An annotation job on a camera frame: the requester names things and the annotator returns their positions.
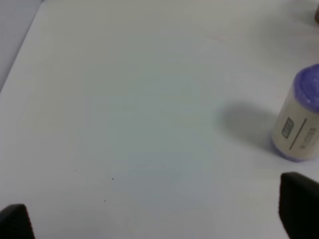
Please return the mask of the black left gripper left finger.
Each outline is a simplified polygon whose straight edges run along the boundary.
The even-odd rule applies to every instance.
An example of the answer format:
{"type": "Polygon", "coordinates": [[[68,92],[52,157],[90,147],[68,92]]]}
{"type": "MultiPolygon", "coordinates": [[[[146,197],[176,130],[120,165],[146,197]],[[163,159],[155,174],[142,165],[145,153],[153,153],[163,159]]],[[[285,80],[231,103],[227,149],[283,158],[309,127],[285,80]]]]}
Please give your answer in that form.
{"type": "Polygon", "coordinates": [[[0,212],[1,239],[35,239],[27,207],[12,204],[0,212]]]}

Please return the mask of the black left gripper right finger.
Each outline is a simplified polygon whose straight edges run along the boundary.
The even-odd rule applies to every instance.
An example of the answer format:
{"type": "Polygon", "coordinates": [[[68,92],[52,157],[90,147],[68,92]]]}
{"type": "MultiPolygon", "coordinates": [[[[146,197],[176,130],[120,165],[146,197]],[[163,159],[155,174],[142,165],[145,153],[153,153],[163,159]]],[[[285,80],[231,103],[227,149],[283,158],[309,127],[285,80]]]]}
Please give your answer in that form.
{"type": "Polygon", "coordinates": [[[291,239],[319,237],[319,183],[297,172],[281,175],[279,217],[291,239]]]}

